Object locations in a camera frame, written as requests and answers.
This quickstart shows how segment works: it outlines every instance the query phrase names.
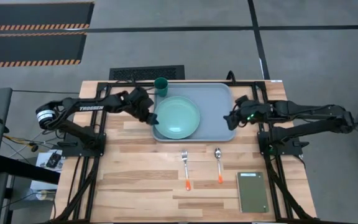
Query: fork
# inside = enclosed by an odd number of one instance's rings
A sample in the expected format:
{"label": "fork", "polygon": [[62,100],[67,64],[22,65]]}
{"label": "fork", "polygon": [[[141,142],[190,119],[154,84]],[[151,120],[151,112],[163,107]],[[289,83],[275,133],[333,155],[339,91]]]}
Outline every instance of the fork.
{"label": "fork", "polygon": [[181,152],[181,159],[185,162],[185,174],[186,174],[186,190],[191,190],[189,173],[187,171],[187,150],[183,150]]}

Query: green plate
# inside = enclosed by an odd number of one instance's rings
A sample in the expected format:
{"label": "green plate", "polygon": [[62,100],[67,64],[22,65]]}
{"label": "green plate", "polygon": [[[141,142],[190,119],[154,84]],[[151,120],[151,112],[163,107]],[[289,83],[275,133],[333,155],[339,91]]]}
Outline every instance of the green plate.
{"label": "green plate", "polygon": [[193,134],[200,123],[200,111],[188,98],[173,96],[163,100],[154,111],[157,131],[170,139],[183,139]]}

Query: black stand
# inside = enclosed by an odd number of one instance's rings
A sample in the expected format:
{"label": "black stand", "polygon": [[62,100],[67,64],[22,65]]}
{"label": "black stand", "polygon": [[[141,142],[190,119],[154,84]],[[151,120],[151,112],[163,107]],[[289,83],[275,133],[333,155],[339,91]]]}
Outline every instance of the black stand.
{"label": "black stand", "polygon": [[0,156],[0,173],[2,172],[50,184],[58,184],[60,178],[58,172]]}

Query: orange handle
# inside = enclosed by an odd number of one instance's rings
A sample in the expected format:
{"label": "orange handle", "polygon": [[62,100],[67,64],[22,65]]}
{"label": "orange handle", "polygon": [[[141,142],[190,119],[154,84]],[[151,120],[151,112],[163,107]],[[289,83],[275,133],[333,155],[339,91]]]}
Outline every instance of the orange handle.
{"label": "orange handle", "polygon": [[190,180],[186,179],[186,190],[191,190]]}

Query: gray tray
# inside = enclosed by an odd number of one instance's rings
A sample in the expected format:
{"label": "gray tray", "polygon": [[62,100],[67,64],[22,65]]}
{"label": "gray tray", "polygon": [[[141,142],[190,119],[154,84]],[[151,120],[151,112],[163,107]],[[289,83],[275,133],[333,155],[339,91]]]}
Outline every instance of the gray tray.
{"label": "gray tray", "polygon": [[230,141],[236,133],[227,128],[224,115],[233,107],[230,88],[222,83],[170,83],[166,97],[155,95],[154,108],[171,96],[182,96],[197,105],[200,111],[200,125],[197,130],[184,139],[169,139],[160,134],[153,126],[153,137],[158,141]]}

